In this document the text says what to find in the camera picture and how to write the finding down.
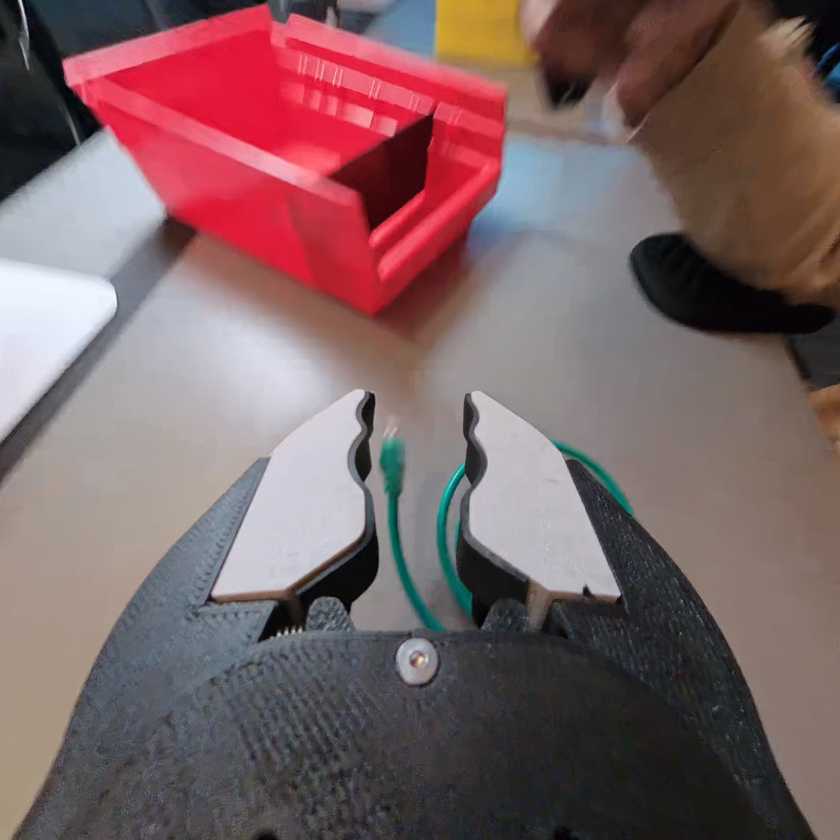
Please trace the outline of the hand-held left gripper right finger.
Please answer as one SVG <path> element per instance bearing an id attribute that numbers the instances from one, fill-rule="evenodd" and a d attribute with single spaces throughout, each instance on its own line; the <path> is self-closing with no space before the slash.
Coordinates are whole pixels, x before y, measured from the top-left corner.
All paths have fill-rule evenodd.
<path id="1" fill-rule="evenodd" d="M 481 391 L 465 395 L 464 436 L 456 570 L 473 606 L 519 603 L 533 631 L 556 602 L 617 606 L 602 541 L 550 438 Z"/>

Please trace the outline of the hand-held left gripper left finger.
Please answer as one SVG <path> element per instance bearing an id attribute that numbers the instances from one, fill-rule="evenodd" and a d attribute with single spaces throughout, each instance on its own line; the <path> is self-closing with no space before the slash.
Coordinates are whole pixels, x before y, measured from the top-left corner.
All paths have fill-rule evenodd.
<path id="1" fill-rule="evenodd" d="M 370 438 L 375 395 L 348 393 L 289 434 L 265 471 L 220 568 L 215 603 L 336 597 L 349 607 L 379 567 Z"/>

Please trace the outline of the person's right hand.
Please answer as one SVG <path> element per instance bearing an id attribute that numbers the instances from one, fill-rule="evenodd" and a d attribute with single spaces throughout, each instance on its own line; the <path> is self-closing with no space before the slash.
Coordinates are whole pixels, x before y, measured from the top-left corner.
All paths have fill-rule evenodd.
<path id="1" fill-rule="evenodd" d="M 520 2 L 523 37 L 552 101 L 561 88 L 614 86 L 635 125 L 675 88 L 741 11 L 734 1 Z"/>

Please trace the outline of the yellow plastic storage bin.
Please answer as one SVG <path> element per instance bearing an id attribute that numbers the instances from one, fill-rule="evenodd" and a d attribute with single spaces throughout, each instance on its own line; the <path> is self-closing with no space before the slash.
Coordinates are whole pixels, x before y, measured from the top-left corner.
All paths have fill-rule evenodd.
<path id="1" fill-rule="evenodd" d="M 434 55 L 460 65 L 530 67 L 519 1 L 435 1 Z"/>

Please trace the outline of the white flat board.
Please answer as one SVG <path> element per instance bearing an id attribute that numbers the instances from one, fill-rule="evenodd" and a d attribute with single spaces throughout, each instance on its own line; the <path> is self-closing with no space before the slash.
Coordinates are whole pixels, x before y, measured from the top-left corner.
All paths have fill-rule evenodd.
<path id="1" fill-rule="evenodd" d="M 1 440 L 118 310 L 108 280 L 1 259 Z"/>

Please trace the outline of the red plastic storage bin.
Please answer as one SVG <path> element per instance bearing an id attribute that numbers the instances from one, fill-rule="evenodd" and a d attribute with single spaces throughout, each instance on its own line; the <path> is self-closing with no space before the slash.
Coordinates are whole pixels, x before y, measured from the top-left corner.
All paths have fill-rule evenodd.
<path id="1" fill-rule="evenodd" d="M 268 6 L 63 69 L 169 215 L 368 316 L 500 179 L 503 86 Z"/>

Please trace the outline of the black chair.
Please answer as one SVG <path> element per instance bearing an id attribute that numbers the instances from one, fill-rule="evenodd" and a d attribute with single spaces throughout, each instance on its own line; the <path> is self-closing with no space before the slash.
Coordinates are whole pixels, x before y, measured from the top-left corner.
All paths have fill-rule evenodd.
<path id="1" fill-rule="evenodd" d="M 1 199 L 95 135 L 38 2 L 1 2 Z"/>

